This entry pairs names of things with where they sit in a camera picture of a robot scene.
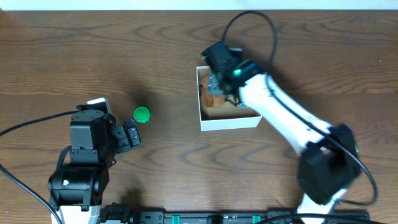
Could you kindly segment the yellow grey toy truck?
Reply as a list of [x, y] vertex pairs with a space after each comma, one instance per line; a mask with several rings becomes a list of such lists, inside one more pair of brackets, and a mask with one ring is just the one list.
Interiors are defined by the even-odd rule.
[[208, 77], [207, 87], [209, 95], [221, 95], [224, 97], [226, 102], [231, 103], [233, 106], [238, 107], [239, 109], [248, 108], [244, 103], [240, 102], [239, 98], [235, 97], [234, 95], [224, 95], [224, 91], [219, 87], [216, 75], [213, 73], [212, 70], [209, 70], [207, 77]]

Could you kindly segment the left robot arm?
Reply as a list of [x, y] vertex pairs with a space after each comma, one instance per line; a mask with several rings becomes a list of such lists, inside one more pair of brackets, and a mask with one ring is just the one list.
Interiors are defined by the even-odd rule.
[[141, 145], [137, 126], [132, 118], [118, 125], [107, 109], [83, 108], [72, 114], [70, 137], [48, 181], [50, 205], [62, 223], [99, 223], [116, 155]]

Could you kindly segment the green round disc toy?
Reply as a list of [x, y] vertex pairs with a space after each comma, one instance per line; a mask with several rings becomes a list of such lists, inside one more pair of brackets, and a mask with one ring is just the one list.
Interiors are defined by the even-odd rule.
[[145, 106], [140, 106], [134, 110], [133, 117], [138, 123], [146, 123], [150, 120], [150, 111]]

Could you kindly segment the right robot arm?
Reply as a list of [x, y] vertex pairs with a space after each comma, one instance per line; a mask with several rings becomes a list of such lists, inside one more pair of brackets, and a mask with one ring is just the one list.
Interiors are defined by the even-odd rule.
[[328, 215], [360, 175], [352, 130], [317, 118], [287, 95], [241, 49], [219, 41], [201, 53], [224, 95], [259, 113], [299, 156], [298, 182], [304, 192], [297, 213]]

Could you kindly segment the brown plush bear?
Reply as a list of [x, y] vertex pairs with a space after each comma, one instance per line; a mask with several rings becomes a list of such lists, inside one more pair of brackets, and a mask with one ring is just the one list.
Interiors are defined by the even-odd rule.
[[208, 108], [219, 108], [225, 104], [223, 95], [211, 95], [208, 93], [209, 78], [203, 77], [200, 84], [200, 100], [203, 106]]

